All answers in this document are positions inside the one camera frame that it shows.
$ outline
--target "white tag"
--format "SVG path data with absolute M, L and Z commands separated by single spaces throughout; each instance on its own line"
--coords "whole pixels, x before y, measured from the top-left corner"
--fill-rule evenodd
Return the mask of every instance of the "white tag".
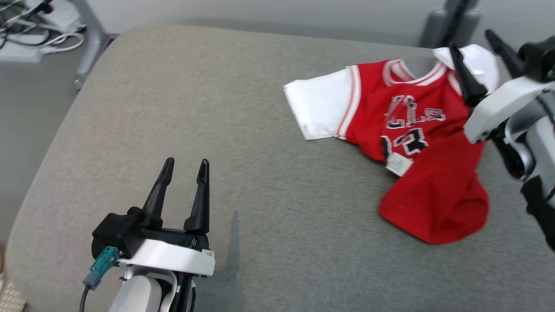
M 203 249 L 203 254 L 214 258 L 214 251 L 213 250 Z
M 402 177 L 412 166 L 412 163 L 412 159 L 408 159 L 399 153 L 393 153 L 389 156 L 385 168 L 399 177 Z

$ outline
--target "gray cushion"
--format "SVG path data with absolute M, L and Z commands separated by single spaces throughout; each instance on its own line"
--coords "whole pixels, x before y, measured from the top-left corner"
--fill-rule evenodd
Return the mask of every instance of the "gray cushion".
M 555 256 L 491 144 L 478 170 L 485 228 L 434 246 L 378 215 L 395 182 L 382 164 L 337 139 L 303 140 L 282 85 L 396 58 L 416 74 L 433 64 L 429 50 L 383 44 L 184 26 L 122 35 L 25 199 L 9 242 L 13 281 L 37 310 L 76 311 L 92 230 L 141 206 L 171 156 L 171 228 L 189 215 L 201 159 L 211 163 L 216 271 L 197 279 L 199 311 L 552 310 Z M 91 292 L 87 312 L 107 310 L 119 274 Z

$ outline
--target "floor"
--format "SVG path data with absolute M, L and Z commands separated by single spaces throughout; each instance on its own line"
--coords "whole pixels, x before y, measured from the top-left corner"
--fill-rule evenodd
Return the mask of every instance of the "floor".
M 56 131 L 77 95 L 84 47 L 38 64 L 0 63 L 0 248 Z

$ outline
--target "black cable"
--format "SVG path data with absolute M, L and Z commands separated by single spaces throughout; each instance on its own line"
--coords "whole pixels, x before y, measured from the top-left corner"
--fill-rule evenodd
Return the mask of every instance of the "black cable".
M 4 12 L 0 12 L 0 25 L 4 25 L 8 21 Z
M 555 187 L 553 187 L 551 189 L 551 192 L 549 192 L 549 194 L 547 195 L 547 197 L 543 201 L 547 203 L 548 201 L 550 201 L 553 198 L 554 195 L 555 195 Z
M 176 273 L 176 277 L 177 277 L 177 286 L 179 287 L 179 289 L 185 289 L 185 287 L 183 286 L 183 280 L 185 279 L 185 273 L 178 272 L 178 273 Z M 178 312 L 179 311 L 179 308 L 181 306 L 180 301 L 181 301 L 181 292 L 175 294 L 174 300 L 171 303 L 171 309 L 170 309 L 171 312 Z
M 79 305 L 79 312 L 85 312 L 85 300 L 87 299 L 89 290 L 90 290 L 90 285 L 85 286 L 85 290 L 83 291 L 83 295 L 81 296 L 81 304 Z
M 195 310 L 195 300 L 196 300 L 196 287 L 193 287 L 193 294 L 191 295 L 191 308 L 189 312 L 193 312 Z
M 22 14 L 23 12 L 29 10 L 29 8 L 28 8 L 27 6 L 25 6 L 23 3 L 19 3 L 19 2 L 17 2 L 17 3 L 0 2 L 0 5 L 3 5 L 4 7 L 9 6 L 9 8 L 5 9 L 3 12 L 0 12 L 0 13 L 7 12 L 7 13 L 11 13 L 11 14 L 14 15 L 14 16 L 18 16 L 18 15 Z M 35 24 L 40 24 L 40 23 L 42 23 L 43 21 L 42 21 L 40 18 L 38 18 L 38 17 L 36 16 L 36 14 L 37 14 L 38 12 L 40 12 L 40 11 L 41 11 L 41 10 L 36 10 L 36 9 L 35 9 L 35 10 L 33 10 L 33 12 L 30 12 L 30 13 L 28 13 L 28 14 L 25 14 L 25 16 L 21 17 L 20 19 L 22 19 L 22 20 L 24 20 L 24 21 L 27 21 L 27 22 L 32 22 L 32 23 L 35 23 Z M 2 22 L 2 28 L 4 27 L 6 21 L 8 21 L 8 20 L 9 20 L 9 18 L 5 18 L 5 19 L 4 19 L 4 21 Z M 40 27 L 40 26 L 37 26 L 36 28 L 41 28 L 41 29 L 43 29 L 43 30 L 46 32 L 46 34 L 47 34 L 46 37 L 45 37 L 45 39 L 42 40 L 41 42 L 38 42 L 38 43 L 26 43 L 26 42 L 20 42 L 20 41 L 18 41 L 18 40 L 9 38 L 9 35 L 11 35 L 11 34 L 22 34 L 22 33 L 25 33 L 24 30 L 25 30 L 26 27 L 27 27 L 27 26 L 25 26 L 25 25 L 20 25 L 20 26 L 19 26 L 19 29 L 16 29 L 16 25 L 15 25 L 15 24 L 14 24 L 14 25 L 10 25 L 7 29 L 4 30 L 4 32 L 2 32 L 2 34 L 4 35 L 4 36 L 3 36 L 4 41 L 3 41 L 3 43 L 1 44 L 1 46 L 3 47 L 3 45 L 6 43 L 6 41 L 10 41 L 10 42 L 19 44 L 20 46 L 36 47 L 36 46 L 42 46 L 43 44 L 47 43 L 48 41 L 50 41 L 50 40 L 53 38 L 53 33 L 52 33 L 53 31 L 51 31 L 50 29 L 42 28 L 42 27 Z

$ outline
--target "red jersey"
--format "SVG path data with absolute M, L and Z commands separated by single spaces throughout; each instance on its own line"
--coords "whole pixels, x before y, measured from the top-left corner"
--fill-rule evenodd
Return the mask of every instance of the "red jersey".
M 486 67 L 470 69 L 493 91 L 498 80 L 495 57 L 485 49 L 477 55 Z M 392 155 L 411 161 L 379 212 L 431 244 L 478 231 L 488 211 L 487 193 L 475 173 L 483 144 L 467 141 L 463 126 L 468 108 L 452 66 L 438 59 L 421 78 L 402 60 L 394 60 L 350 66 L 285 86 L 305 139 L 336 137 L 381 162 L 391 161 Z

